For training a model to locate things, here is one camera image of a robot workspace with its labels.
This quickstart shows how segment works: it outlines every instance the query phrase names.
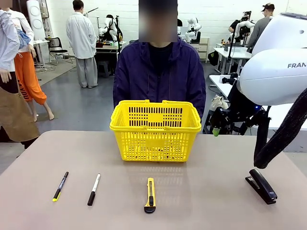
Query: yellow utility knife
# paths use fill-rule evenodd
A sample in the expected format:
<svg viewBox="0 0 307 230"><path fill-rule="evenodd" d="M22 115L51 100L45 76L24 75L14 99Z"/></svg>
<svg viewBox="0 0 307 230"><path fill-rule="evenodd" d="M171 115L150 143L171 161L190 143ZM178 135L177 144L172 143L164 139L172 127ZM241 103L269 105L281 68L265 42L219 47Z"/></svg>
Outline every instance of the yellow utility knife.
<svg viewBox="0 0 307 230"><path fill-rule="evenodd" d="M155 193L154 193L154 179L148 178L147 181L148 199L147 204L144 206L144 211L151 214L155 211Z"/></svg>

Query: basket rim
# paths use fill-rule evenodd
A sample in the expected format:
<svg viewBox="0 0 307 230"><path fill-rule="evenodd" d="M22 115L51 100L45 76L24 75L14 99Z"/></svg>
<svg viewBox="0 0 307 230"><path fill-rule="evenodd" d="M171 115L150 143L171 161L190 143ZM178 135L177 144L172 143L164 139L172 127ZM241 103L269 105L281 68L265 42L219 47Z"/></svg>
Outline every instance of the basket rim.
<svg viewBox="0 0 307 230"><path fill-rule="evenodd" d="M201 131L201 118L196 110L196 108L193 106L192 103L190 102L176 102L176 101L162 101L163 104L184 104L184 105L189 105L192 109L193 116L195 120L199 123L198 127L168 127L165 126L164 128L161 129L153 129L153 128L148 128L147 126L132 126L132 127L125 127L125 126L116 126L114 125L114 122L118 116L118 110L120 109L122 104L156 104L159 105L161 103L151 103L149 100L131 100L131 101L121 101L119 104L115 107L113 114L111 116L111 122L110 122L110 129L113 131L122 131L122 132L141 132L141 131L146 131L146 132L200 132Z"/></svg>

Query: gray pants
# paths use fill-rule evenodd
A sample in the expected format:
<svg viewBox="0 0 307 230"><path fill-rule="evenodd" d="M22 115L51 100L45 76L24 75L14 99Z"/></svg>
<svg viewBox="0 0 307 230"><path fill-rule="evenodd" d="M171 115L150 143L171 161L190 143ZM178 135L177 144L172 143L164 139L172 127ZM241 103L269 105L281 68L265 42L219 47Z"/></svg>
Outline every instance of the gray pants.
<svg viewBox="0 0 307 230"><path fill-rule="evenodd" d="M97 86L97 65L94 57L76 58L78 81L81 87Z"/></svg>

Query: white marker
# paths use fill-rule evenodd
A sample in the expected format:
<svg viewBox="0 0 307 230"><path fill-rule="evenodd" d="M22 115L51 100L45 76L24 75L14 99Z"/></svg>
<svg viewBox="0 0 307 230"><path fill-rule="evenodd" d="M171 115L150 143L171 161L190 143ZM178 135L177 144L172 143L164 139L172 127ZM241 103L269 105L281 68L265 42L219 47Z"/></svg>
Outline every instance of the white marker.
<svg viewBox="0 0 307 230"><path fill-rule="evenodd" d="M100 179L100 174L97 175L97 178L96 178L94 187L92 189L90 198L88 199L88 202L87 202L88 206L92 206L93 205L93 202L94 202L94 199L95 199L95 195L96 195L95 192L96 192L96 189L97 189L97 186L98 186L99 179Z"/></svg>

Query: yellow basket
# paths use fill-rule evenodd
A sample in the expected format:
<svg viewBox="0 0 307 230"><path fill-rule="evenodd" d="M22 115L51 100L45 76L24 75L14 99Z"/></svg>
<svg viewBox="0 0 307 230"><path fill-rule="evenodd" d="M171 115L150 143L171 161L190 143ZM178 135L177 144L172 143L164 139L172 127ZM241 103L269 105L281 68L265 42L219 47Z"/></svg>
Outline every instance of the yellow basket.
<svg viewBox="0 0 307 230"><path fill-rule="evenodd" d="M201 130L201 119L188 102L121 101L110 129L124 161L184 162Z"/></svg>

